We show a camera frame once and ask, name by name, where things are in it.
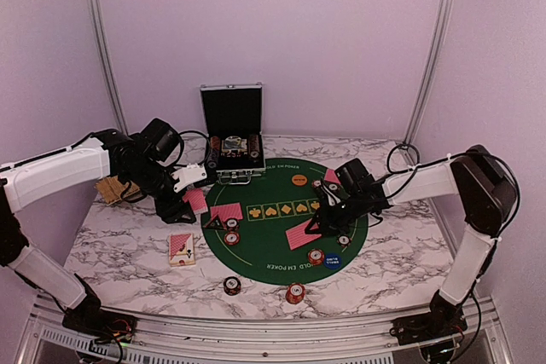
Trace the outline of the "red-backed card deck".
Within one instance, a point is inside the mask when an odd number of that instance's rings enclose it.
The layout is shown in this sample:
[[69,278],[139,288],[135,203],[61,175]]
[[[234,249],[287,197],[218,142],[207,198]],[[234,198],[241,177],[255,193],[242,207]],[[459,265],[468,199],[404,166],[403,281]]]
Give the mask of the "red-backed card deck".
[[206,196],[201,188],[189,189],[183,196],[183,200],[188,202],[195,215],[208,212]]

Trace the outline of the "red-backed card seat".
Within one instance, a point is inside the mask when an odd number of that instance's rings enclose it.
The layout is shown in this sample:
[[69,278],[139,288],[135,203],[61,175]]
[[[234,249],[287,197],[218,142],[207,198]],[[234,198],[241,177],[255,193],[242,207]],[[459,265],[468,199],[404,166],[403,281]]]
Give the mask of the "red-backed card seat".
[[340,180],[336,176],[335,171],[332,169],[327,169],[323,179],[325,182],[331,182],[340,185]]
[[302,246],[311,243],[314,240],[320,239],[320,234],[307,234],[305,228],[308,225],[308,221],[302,222],[285,232],[287,237],[288,246],[291,251],[294,251]]

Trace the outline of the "orange round dealer button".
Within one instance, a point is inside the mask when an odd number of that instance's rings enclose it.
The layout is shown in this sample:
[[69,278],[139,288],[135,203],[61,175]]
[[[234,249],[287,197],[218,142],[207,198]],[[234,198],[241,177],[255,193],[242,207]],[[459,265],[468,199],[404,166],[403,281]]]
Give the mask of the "orange round dealer button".
[[296,174],[296,175],[293,175],[293,176],[292,176],[291,182],[292,182],[292,184],[293,184],[294,186],[303,187],[304,185],[307,184],[308,178],[307,178],[305,175]]

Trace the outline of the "black triangular all-in button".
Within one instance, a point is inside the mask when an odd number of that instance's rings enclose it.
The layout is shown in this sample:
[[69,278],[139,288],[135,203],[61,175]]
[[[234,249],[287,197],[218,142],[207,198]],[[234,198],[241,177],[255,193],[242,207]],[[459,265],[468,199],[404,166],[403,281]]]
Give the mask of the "black triangular all-in button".
[[219,215],[212,217],[208,223],[204,226],[207,229],[213,230],[225,230],[226,226]]

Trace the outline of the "blue small blind button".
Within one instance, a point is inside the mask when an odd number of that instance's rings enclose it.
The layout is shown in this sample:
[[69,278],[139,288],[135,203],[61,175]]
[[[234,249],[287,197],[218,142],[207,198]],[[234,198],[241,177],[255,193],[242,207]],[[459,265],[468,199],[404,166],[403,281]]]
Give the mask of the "blue small blind button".
[[342,258],[339,254],[336,254],[336,253],[326,254],[322,262],[322,265],[325,268],[330,270],[340,269],[342,265]]

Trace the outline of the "red-backed card top seat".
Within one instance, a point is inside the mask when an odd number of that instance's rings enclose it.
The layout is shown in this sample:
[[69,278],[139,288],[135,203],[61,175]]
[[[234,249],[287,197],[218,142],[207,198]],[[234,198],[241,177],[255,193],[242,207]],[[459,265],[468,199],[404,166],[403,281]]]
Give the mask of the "red-backed card top seat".
[[340,185],[340,180],[336,176],[335,171],[332,169],[327,169],[323,179],[325,182],[331,182]]

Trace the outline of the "single red-backed playing card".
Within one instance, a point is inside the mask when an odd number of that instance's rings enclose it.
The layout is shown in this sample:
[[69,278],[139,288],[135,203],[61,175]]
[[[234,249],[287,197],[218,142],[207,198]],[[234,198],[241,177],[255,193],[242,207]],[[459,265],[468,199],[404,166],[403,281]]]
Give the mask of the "single red-backed playing card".
[[236,219],[238,221],[243,219],[240,203],[215,205],[210,208],[210,212],[212,219],[219,217],[223,222],[226,222],[229,219]]

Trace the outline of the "red 5 chip stack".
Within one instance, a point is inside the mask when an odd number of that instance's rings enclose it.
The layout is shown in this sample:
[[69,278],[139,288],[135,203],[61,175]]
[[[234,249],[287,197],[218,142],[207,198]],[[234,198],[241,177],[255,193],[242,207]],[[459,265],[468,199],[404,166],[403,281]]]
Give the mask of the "red 5 chip stack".
[[305,287],[300,283],[291,284],[286,292],[286,300],[290,304],[298,304],[305,297]]

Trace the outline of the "dark 100 chip stack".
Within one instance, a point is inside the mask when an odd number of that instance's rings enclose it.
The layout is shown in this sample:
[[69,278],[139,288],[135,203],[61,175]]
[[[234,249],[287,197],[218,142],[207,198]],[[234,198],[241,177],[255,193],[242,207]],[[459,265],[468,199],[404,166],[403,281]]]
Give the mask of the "dark 100 chip stack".
[[227,295],[234,296],[240,293],[241,282],[237,277],[229,276],[224,279],[223,288]]

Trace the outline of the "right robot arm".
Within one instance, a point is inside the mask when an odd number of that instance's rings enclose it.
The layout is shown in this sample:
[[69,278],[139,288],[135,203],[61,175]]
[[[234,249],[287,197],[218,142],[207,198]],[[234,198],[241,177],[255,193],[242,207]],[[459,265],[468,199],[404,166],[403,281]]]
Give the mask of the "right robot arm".
[[360,159],[335,170],[337,182],[323,179],[312,186],[319,207],[305,226],[306,234],[347,234],[357,219],[395,205],[448,195],[459,197],[465,229],[454,262],[433,296],[422,328],[439,337],[456,322],[456,312],[488,269],[502,231],[520,206],[520,189],[508,165],[484,146],[448,155],[429,164],[374,178]]

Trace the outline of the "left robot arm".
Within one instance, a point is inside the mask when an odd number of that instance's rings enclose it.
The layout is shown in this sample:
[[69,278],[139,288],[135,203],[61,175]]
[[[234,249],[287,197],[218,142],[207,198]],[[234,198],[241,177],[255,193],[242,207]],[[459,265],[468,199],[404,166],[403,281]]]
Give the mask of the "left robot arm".
[[91,132],[73,145],[2,166],[2,266],[54,297],[64,306],[66,321],[79,324],[90,334],[102,333],[109,319],[99,297],[84,280],[33,245],[22,233],[15,214],[72,186],[116,176],[152,197],[163,222],[192,223],[195,214],[183,200],[183,192],[206,179],[206,170],[198,164],[182,168],[166,164],[181,144],[180,135],[155,118],[140,133],[128,136],[114,129]]

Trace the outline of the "card deck box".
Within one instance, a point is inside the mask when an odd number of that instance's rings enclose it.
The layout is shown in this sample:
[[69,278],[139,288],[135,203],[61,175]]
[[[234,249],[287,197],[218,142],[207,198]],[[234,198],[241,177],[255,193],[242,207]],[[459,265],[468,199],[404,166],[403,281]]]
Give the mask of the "card deck box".
[[195,265],[195,243],[192,234],[171,234],[168,243],[168,260],[171,267]]

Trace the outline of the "brown purple chip row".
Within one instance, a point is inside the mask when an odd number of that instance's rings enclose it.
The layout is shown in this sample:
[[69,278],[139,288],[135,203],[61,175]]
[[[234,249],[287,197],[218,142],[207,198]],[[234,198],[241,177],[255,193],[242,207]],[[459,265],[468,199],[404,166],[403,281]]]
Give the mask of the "brown purple chip row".
[[215,170],[218,167],[220,157],[221,139],[218,136],[212,136],[210,139],[209,154],[206,159],[206,167]]

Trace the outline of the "left aluminium frame post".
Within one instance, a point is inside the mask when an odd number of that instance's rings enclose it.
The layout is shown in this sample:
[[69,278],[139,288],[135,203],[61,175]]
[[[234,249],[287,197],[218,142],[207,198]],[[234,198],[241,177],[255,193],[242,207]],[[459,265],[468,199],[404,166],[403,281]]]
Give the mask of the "left aluminium frame post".
[[102,75],[107,90],[109,105],[112,109],[113,117],[118,129],[123,131],[124,133],[127,133],[129,131],[129,128],[125,119],[125,113],[122,107],[109,47],[107,44],[107,33],[102,16],[101,0],[88,0],[88,5]]

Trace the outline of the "right aluminium frame post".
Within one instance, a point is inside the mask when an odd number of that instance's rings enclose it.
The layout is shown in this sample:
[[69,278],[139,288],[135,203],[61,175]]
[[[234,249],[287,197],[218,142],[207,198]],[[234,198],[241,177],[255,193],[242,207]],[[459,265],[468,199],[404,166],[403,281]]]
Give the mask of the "right aluminium frame post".
[[404,134],[405,143],[413,143],[418,134],[421,121],[427,107],[427,102],[432,94],[433,80],[439,63],[439,57],[446,39],[450,15],[454,0],[439,0],[436,20],[433,26],[433,35],[427,54],[426,63],[421,76],[421,81],[409,123]]

